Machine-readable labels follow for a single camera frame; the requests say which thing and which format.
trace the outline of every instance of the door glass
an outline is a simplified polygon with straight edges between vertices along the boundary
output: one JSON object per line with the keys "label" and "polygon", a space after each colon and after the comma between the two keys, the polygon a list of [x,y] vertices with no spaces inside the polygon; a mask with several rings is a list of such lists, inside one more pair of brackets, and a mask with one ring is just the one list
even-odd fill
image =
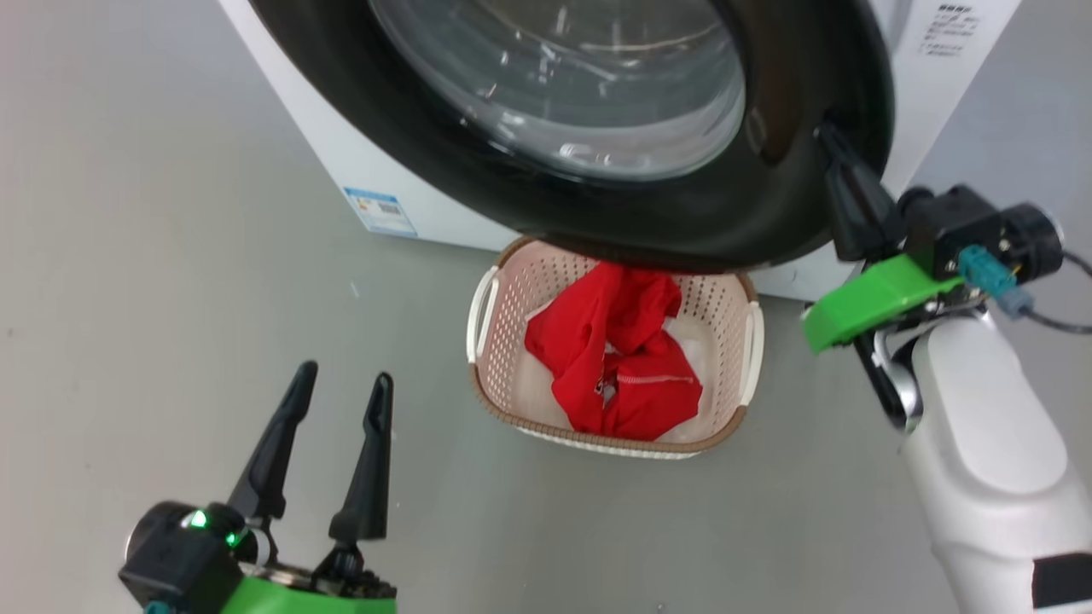
{"label": "door glass", "polygon": [[685,175],[743,120],[743,66],[709,0],[370,2],[464,121],[565,174]]}

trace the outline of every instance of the basket handle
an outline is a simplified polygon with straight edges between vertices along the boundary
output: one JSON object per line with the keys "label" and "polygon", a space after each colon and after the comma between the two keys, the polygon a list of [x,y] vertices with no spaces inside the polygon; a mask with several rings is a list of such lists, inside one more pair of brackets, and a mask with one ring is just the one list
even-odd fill
{"label": "basket handle", "polygon": [[489,322],[492,321],[492,308],[497,304],[497,291],[500,280],[497,279],[497,267],[490,267],[471,299],[471,314],[466,319],[466,362],[474,364],[485,352],[485,341],[489,336]]}
{"label": "basket handle", "polygon": [[746,351],[743,374],[743,394],[740,405],[749,405],[758,388],[758,376],[762,371],[762,353],[765,350],[765,318],[758,302],[751,302],[750,315],[747,316],[747,336],[750,341]]}

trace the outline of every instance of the washing machine door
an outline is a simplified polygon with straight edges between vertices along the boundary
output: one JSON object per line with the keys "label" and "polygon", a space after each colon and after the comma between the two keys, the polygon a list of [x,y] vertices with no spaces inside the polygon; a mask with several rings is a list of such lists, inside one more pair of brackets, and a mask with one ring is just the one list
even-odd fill
{"label": "washing machine door", "polygon": [[893,94],[864,0],[251,0],[357,129],[466,206],[688,271],[828,239],[812,131],[882,170]]}

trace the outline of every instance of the black cable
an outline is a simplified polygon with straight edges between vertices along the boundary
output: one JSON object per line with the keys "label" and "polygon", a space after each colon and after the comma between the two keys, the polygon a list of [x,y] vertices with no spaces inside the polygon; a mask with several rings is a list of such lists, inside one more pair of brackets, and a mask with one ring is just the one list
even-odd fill
{"label": "black cable", "polygon": [[1036,312],[1034,309],[1025,308],[1021,311],[1029,320],[1035,322],[1036,324],[1043,324],[1044,327],[1052,328],[1057,331],[1068,332],[1069,334],[1092,334],[1092,327],[1084,324],[1070,324],[1068,322],[1060,322],[1054,318],[1048,318],[1042,314]]}
{"label": "black cable", "polygon": [[1068,249],[1061,250],[1061,257],[1080,267],[1081,270],[1084,271],[1085,275],[1092,278],[1092,264],[1089,264],[1088,260],[1084,260]]}
{"label": "black cable", "polygon": [[[1063,258],[1080,267],[1084,274],[1092,278],[1092,264],[1084,260],[1080,256],[1077,256],[1072,251],[1063,250]],[[1042,324],[1047,328],[1052,328],[1057,331],[1067,332],[1069,334],[1092,334],[1092,326],[1085,324],[1071,324],[1069,322],[1063,322],[1044,316],[1034,309],[1026,307],[1021,310],[1021,312],[1028,317],[1029,320],[1035,322],[1036,324]]]}

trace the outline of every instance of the white washing machine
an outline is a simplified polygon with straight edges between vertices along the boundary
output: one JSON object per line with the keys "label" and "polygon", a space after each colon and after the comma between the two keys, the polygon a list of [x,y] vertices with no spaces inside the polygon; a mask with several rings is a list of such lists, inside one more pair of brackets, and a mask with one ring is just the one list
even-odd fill
{"label": "white washing machine", "polygon": [[898,196],[1019,0],[221,3],[368,231],[596,256],[578,208],[629,246],[602,256],[689,233],[688,269],[728,256],[814,300],[852,269],[814,126],[841,121]]}

